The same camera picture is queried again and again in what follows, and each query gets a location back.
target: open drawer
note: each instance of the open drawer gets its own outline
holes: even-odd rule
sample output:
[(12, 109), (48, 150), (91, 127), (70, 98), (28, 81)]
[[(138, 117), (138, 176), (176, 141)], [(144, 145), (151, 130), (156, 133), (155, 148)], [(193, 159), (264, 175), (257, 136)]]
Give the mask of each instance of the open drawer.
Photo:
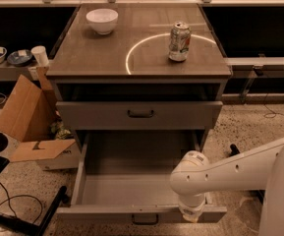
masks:
[[(194, 147), (192, 131), (94, 131), (87, 133), (70, 207), (61, 219), (152, 225), (186, 222), (170, 173)], [(206, 205), (204, 222), (216, 222), (225, 207)]]

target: white cup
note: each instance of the white cup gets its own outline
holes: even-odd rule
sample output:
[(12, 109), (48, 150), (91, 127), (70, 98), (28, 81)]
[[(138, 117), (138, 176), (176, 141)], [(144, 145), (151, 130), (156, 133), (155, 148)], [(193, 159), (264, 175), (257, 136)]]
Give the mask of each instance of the white cup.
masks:
[(45, 67), (49, 64), (49, 60), (46, 55), (45, 47), (42, 45), (38, 45), (31, 50), (34, 58), (36, 59), (38, 65), (40, 67)]

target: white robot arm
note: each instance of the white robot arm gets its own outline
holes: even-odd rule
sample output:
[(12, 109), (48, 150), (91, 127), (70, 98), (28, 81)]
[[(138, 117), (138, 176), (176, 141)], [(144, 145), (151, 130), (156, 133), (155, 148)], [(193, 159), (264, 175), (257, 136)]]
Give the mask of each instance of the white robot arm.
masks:
[(259, 236), (284, 235), (284, 138), (210, 164), (189, 151), (170, 177), (184, 218), (195, 222), (210, 191), (266, 190)]

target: drawer handle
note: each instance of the drawer handle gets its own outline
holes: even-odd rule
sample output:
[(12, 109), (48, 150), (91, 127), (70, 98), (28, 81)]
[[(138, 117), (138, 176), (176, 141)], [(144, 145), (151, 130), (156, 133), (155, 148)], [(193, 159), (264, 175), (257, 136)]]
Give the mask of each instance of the drawer handle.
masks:
[(132, 223), (135, 225), (156, 225), (157, 223), (159, 223), (159, 216), (158, 214), (155, 215), (155, 221), (153, 222), (136, 222), (135, 221), (135, 216), (132, 215)]
[(153, 110), (150, 110), (148, 113), (134, 113), (133, 111), (128, 110), (128, 116), (131, 118), (151, 118), (153, 114)]

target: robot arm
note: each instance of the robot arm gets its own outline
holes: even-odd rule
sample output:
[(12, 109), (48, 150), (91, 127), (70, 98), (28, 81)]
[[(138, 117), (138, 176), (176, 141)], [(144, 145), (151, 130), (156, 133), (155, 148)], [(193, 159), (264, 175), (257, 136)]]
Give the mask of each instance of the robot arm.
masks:
[(283, 150), (284, 138), (212, 164), (202, 153), (189, 151), (170, 177), (184, 218), (197, 221), (206, 192), (265, 190), (276, 158)]

